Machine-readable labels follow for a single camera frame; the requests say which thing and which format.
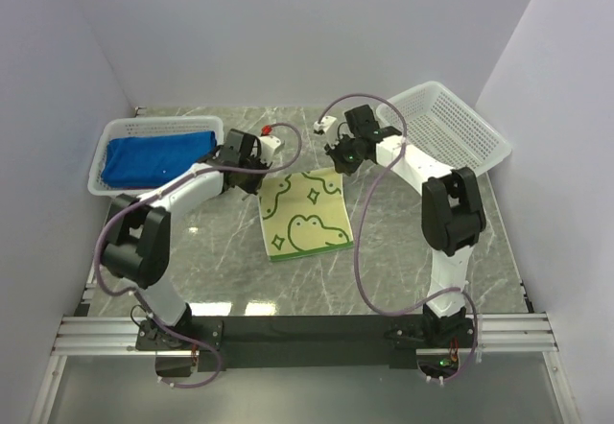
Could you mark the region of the green white towel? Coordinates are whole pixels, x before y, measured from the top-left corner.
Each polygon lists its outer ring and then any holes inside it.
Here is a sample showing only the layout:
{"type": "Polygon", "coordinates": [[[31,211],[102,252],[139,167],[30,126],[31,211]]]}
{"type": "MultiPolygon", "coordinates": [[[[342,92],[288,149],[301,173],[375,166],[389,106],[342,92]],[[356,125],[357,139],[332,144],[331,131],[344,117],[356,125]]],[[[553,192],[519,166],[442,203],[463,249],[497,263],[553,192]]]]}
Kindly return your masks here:
{"type": "Polygon", "coordinates": [[[273,262],[353,246],[342,175],[332,168],[267,178],[258,200],[264,245],[273,262]]]}

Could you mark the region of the blue towel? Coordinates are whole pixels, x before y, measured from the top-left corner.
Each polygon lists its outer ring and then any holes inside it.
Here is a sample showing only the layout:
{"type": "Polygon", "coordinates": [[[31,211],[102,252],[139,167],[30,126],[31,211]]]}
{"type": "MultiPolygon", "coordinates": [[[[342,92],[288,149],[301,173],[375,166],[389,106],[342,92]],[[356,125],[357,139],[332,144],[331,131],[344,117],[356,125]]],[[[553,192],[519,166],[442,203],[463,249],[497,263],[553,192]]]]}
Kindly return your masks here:
{"type": "Polygon", "coordinates": [[[101,179],[115,189],[159,187],[182,175],[216,146],[214,131],[112,139],[106,145],[101,179]]]}

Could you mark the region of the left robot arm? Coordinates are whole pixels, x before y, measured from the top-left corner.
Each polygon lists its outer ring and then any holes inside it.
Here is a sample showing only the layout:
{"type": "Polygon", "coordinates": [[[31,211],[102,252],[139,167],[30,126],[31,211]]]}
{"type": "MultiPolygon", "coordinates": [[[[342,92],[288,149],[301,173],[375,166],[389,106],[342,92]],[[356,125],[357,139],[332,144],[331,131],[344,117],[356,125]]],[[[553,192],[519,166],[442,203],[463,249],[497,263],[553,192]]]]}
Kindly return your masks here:
{"type": "Polygon", "coordinates": [[[98,265],[136,292],[161,321],[158,336],[170,348],[181,349],[193,337],[189,304],[166,275],[173,221],[231,188],[255,195],[282,147],[275,136],[231,130],[222,145],[150,194],[123,194],[112,202],[98,265]]]}

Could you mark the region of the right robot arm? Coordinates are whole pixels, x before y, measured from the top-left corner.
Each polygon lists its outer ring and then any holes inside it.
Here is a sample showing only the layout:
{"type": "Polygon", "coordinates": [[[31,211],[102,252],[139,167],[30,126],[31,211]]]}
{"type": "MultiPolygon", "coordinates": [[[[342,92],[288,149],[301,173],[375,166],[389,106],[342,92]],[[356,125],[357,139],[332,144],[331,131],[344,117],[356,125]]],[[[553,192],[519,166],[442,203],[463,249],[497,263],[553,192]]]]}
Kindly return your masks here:
{"type": "Polygon", "coordinates": [[[445,346],[475,329],[466,316],[463,291],[470,257],[486,226],[477,177],[468,167],[454,169],[410,144],[403,131],[382,127],[368,105],[345,113],[347,133],[332,116],[321,116],[314,133],[326,138],[325,153],[335,171],[351,175],[369,160],[394,173],[421,197],[421,231],[431,248],[430,287],[420,327],[412,342],[445,346]]]}

